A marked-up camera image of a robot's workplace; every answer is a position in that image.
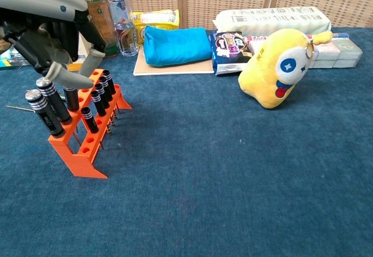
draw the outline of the blue eye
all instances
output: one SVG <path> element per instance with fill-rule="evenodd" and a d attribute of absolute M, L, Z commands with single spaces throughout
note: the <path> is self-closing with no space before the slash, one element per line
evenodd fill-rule
<path fill-rule="evenodd" d="M 284 61 L 281 62 L 281 70 L 283 72 L 292 72 L 293 70 L 295 70 L 295 67 L 297 66 L 297 63 L 295 61 L 295 59 L 292 59 L 292 58 L 288 58 L 288 59 L 285 59 Z"/>

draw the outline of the plush toy eye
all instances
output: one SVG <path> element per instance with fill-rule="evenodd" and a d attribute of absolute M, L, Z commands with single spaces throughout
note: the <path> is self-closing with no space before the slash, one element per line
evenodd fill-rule
<path fill-rule="evenodd" d="M 307 72 L 310 62 L 311 59 L 307 58 L 304 47 L 287 49 L 277 59 L 277 77 L 287 85 L 296 84 Z"/>

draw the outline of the yellow package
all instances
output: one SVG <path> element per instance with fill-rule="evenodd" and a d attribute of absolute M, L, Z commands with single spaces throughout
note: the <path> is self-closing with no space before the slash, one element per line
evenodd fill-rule
<path fill-rule="evenodd" d="M 132 20 L 135 25 L 138 43 L 144 43 L 145 27 L 153 26 L 164 30 L 179 28 L 179 10 L 157 10 L 152 12 L 133 12 Z"/>

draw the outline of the red mouth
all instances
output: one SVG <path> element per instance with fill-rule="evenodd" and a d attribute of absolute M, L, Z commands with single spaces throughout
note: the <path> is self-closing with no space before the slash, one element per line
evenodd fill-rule
<path fill-rule="evenodd" d="M 276 82 L 277 90 L 276 90 L 276 97 L 277 98 L 283 98 L 286 94 L 286 91 L 290 89 L 292 85 L 284 84 L 280 81 Z"/>

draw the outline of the green tea bottle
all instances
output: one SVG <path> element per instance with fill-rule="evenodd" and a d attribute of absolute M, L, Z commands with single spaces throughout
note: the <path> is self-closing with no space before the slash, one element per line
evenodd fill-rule
<path fill-rule="evenodd" d="M 88 4 L 88 11 L 92 22 L 97 27 L 104 41 L 106 42 L 105 54 L 107 57 L 119 53 L 117 34 L 110 15 L 108 0 L 85 0 Z"/>

